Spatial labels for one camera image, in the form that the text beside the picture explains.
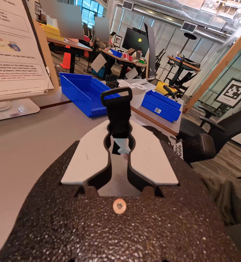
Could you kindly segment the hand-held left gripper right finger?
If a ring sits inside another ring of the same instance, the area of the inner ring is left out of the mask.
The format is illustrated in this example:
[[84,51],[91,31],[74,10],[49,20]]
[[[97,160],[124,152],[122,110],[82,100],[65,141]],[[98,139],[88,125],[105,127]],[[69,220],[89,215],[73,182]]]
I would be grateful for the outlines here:
[[162,147],[160,138],[169,146],[169,139],[152,126],[129,122],[129,148],[127,178],[140,192],[152,187],[160,192],[161,186],[178,186],[179,181]]

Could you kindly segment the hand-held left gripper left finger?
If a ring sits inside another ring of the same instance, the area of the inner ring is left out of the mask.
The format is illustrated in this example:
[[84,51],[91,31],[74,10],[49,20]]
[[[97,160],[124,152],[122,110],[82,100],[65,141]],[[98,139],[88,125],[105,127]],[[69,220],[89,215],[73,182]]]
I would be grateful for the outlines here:
[[109,123],[109,120],[104,121],[80,139],[61,184],[84,188],[93,186],[99,190],[110,181],[112,165]]

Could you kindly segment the blue plastic bin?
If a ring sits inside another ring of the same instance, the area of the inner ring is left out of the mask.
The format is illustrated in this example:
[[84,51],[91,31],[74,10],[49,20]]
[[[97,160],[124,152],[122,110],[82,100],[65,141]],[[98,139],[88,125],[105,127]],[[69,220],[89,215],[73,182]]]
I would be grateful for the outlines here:
[[60,73],[62,93],[87,117],[107,114],[102,105],[101,93],[110,90],[108,86],[90,75]]

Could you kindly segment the blue bin with printed tag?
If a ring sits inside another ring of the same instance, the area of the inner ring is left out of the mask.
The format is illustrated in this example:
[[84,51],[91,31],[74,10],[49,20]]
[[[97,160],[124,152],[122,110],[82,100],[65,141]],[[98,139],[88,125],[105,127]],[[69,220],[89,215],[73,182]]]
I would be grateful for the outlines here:
[[154,90],[145,93],[141,106],[171,123],[177,121],[181,115],[180,103]]

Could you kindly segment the black handheld tool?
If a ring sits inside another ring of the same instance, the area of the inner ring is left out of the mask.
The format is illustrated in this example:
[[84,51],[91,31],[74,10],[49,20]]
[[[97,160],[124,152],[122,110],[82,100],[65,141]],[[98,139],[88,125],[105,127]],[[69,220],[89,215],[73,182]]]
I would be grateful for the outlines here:
[[164,95],[175,102],[178,102],[178,100],[183,96],[183,92],[177,88],[177,86],[170,87],[169,85],[164,85],[163,88],[166,91]]

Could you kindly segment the yellow plastic bin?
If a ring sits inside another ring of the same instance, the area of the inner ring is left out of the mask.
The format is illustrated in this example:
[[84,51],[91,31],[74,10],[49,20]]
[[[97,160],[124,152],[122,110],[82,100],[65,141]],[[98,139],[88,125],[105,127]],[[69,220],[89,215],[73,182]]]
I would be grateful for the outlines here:
[[177,89],[170,87],[169,84],[162,81],[158,81],[155,90],[167,96],[171,96],[173,93],[178,92]]
[[53,26],[51,26],[49,24],[45,25],[45,24],[39,23],[39,25],[44,30],[44,32],[46,34],[46,37],[57,39],[59,41],[64,41],[65,38],[61,37],[60,30],[58,28],[53,27]]

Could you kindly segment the white monitor stand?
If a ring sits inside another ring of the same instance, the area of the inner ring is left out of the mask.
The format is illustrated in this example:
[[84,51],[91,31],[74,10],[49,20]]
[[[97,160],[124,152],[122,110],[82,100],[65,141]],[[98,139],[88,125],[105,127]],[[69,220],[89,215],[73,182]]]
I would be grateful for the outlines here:
[[30,99],[0,102],[0,121],[35,114],[40,108]]

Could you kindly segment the grey cardboard panel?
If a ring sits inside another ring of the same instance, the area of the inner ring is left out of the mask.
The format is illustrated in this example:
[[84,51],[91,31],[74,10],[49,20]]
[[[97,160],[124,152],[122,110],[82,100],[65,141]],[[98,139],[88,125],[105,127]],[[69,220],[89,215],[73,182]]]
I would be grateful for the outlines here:
[[91,64],[91,68],[98,73],[99,70],[106,64],[106,59],[104,56],[99,52],[98,56],[94,59],[94,61]]

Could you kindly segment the orange traffic cone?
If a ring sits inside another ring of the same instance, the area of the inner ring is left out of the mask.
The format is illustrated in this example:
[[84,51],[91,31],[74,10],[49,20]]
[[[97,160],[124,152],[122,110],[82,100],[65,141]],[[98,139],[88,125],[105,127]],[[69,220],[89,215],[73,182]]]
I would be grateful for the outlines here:
[[60,63],[60,66],[63,69],[70,69],[70,60],[71,60],[71,54],[70,53],[64,53],[63,61]]

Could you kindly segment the black standing desk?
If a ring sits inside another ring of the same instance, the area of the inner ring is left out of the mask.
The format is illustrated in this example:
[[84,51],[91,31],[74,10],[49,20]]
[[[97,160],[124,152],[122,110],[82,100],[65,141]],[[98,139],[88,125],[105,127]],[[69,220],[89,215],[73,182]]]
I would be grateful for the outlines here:
[[[183,62],[182,60],[183,58],[184,57],[177,59],[175,57],[168,56],[169,59],[168,64],[178,66],[178,70],[172,79],[169,79],[168,75],[166,77],[166,79],[169,80],[169,86],[171,87],[174,85],[181,86],[182,84],[192,80],[201,71],[200,68],[193,67]],[[179,77],[184,70],[188,71],[188,73],[181,80],[179,80]]]

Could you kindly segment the framed printed tag sign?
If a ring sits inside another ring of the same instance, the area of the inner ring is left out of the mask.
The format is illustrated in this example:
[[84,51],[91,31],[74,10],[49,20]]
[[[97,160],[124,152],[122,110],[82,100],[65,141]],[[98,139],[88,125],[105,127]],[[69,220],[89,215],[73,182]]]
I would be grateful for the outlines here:
[[229,108],[235,108],[241,102],[241,80],[231,78],[214,101]]

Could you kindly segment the upright black board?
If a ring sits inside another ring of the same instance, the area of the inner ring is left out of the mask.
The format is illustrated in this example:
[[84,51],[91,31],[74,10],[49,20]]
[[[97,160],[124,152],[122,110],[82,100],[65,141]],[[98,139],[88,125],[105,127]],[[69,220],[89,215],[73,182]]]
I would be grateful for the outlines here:
[[148,44],[149,44],[149,53],[147,57],[147,65],[146,65],[146,80],[154,80],[155,79],[155,64],[156,64],[156,52],[155,52],[155,37],[154,30],[149,25],[148,22],[144,23],[145,31],[147,34]]

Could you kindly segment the ceiling air vent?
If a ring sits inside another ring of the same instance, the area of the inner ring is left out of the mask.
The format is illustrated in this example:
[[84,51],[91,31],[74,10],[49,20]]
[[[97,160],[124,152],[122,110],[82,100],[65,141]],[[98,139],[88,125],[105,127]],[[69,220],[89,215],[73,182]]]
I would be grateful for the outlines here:
[[188,22],[188,21],[184,21],[180,29],[187,31],[187,32],[190,32],[190,33],[194,33],[197,26],[198,26],[197,24],[194,24],[194,23],[191,23],[191,22]]

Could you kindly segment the black wall screen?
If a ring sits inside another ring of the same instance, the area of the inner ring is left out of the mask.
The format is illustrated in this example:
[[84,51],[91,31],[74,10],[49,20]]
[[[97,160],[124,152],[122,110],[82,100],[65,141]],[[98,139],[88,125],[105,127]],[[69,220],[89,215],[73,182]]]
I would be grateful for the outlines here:
[[127,50],[132,48],[135,49],[135,51],[141,48],[142,57],[145,57],[149,48],[147,33],[137,28],[128,27],[122,43],[122,48]]

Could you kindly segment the silver ventilation duct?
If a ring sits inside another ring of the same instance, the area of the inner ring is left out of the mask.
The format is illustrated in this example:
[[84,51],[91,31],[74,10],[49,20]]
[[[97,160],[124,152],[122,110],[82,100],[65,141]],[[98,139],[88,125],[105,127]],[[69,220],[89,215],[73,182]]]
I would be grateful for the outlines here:
[[184,21],[197,24],[195,35],[218,44],[241,35],[241,1],[133,0],[118,6],[179,29]]

